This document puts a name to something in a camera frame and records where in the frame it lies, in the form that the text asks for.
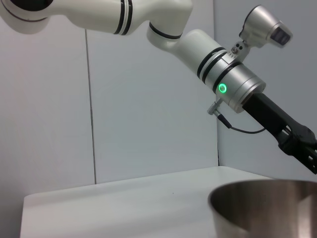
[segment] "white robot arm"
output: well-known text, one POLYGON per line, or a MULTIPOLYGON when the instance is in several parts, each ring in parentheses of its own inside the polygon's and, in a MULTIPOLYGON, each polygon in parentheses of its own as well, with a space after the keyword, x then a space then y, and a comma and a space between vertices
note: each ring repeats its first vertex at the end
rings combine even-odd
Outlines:
POLYGON ((52 15, 65 15, 73 24, 91 30, 129 35, 149 21, 148 40, 179 58, 218 96, 209 114, 238 130, 218 111, 225 102, 235 112, 246 110, 278 141, 279 148, 317 174, 314 133, 288 116, 262 92, 266 84, 242 64, 251 47, 271 43, 283 48, 290 30, 263 6, 248 14, 242 41, 227 51, 205 32, 193 30, 181 37, 192 11, 191 0, 1 0, 4 19, 21 33, 41 31, 52 15))

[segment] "white wall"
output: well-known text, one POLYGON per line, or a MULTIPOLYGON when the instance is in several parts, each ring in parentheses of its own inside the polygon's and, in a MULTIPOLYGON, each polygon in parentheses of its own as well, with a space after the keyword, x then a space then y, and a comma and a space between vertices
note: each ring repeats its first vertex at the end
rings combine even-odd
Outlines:
MULTIPOLYGON (((317 77, 315 0, 215 0, 215 38, 228 49, 239 40, 245 17, 262 4, 294 33, 284 49, 252 49, 245 61, 267 83, 265 94, 299 123, 317 133, 317 77)), ((221 111, 234 127, 257 130, 261 126, 247 113, 236 115, 227 106, 221 111)), ((219 125, 220 164, 284 179, 317 181, 295 158, 284 155, 268 132, 245 135, 219 125)))
MULTIPOLYGON (((212 0, 194 0, 184 34, 213 36, 212 0)), ((213 92, 146 39, 88 31, 97 182, 217 166, 213 92)))
POLYGON ((93 164, 85 31, 0 19, 0 237, 19 237, 26 195, 93 184, 93 164))

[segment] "black cable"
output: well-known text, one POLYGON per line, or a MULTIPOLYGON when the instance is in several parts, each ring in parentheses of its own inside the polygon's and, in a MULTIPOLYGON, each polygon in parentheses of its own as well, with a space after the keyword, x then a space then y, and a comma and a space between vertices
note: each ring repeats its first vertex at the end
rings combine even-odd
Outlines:
POLYGON ((258 133, 261 133, 263 131, 265 131, 265 128, 261 129, 261 130, 258 130, 258 131, 246 131, 246 130, 241 130, 241 129, 238 129, 238 128, 235 128, 233 127, 229 122, 228 120, 223 116, 223 114, 219 114, 217 116, 217 118, 219 119, 219 121, 221 121, 228 129, 233 129, 235 131, 238 131, 238 132, 242 132, 242 133, 246 133, 246 134, 258 134, 258 133))
POLYGON ((258 131, 240 130, 240 129, 235 128, 235 127, 232 127, 231 129, 236 130, 236 131, 239 131, 239 132, 242 132, 242 133, 246 133, 246 134, 258 134, 258 133, 261 133, 261 132, 265 131, 265 128, 263 128, 263 129, 261 129, 261 130, 258 130, 258 131))

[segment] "stainless steel bowl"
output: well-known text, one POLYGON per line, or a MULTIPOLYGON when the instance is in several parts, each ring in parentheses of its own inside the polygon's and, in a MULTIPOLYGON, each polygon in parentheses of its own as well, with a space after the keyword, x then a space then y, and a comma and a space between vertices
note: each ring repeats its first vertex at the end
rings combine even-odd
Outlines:
POLYGON ((209 196, 218 238, 317 238, 317 183, 236 182, 209 196))

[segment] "white table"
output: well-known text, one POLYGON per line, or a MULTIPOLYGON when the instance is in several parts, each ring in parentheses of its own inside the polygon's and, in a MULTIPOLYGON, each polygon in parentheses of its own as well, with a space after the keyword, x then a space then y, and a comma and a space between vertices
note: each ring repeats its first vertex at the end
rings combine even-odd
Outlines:
POLYGON ((209 193, 249 179, 265 177, 213 167, 33 194, 21 238, 214 238, 209 193))

